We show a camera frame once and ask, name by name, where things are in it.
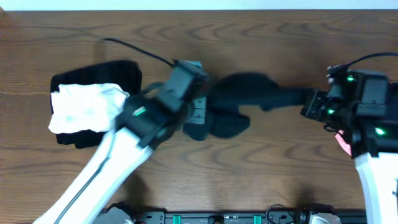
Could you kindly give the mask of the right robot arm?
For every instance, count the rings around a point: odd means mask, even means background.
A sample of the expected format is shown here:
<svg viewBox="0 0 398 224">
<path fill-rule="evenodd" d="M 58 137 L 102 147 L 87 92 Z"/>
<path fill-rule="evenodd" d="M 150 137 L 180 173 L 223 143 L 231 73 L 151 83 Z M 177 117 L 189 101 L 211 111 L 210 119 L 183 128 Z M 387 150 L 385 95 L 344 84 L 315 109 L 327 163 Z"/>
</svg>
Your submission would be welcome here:
<svg viewBox="0 0 398 224">
<path fill-rule="evenodd" d="M 397 223 L 397 92 L 380 72 L 328 68 L 330 88 L 313 91 L 302 116 L 324 124 L 349 150 L 368 223 Z"/>
</svg>

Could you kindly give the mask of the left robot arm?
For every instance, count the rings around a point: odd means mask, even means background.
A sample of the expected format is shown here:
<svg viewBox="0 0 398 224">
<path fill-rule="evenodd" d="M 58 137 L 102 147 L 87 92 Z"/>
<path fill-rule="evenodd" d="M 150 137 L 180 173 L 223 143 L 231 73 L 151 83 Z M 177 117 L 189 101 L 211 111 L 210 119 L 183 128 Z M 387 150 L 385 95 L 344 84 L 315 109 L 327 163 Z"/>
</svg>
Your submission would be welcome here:
<svg viewBox="0 0 398 224">
<path fill-rule="evenodd" d="M 208 78 L 200 62 L 176 60 L 152 98 L 128 97 L 85 168 L 36 223 L 93 223 L 128 176 L 189 120 Z"/>
</svg>

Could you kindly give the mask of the black t-shirt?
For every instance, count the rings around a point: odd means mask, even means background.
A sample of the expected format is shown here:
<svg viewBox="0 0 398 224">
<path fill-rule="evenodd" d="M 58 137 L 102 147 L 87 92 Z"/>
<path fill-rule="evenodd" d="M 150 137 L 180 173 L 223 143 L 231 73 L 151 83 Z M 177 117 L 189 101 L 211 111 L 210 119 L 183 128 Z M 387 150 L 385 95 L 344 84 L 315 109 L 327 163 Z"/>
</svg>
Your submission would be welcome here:
<svg viewBox="0 0 398 224">
<path fill-rule="evenodd" d="M 270 111 L 287 106 L 303 105 L 311 88 L 281 87 L 265 74 L 234 73 L 218 80 L 206 96 L 204 124 L 185 124 L 183 133 L 195 141 L 208 135 L 233 138 L 250 127 L 250 117 L 239 112 L 240 106 L 258 106 Z"/>
</svg>

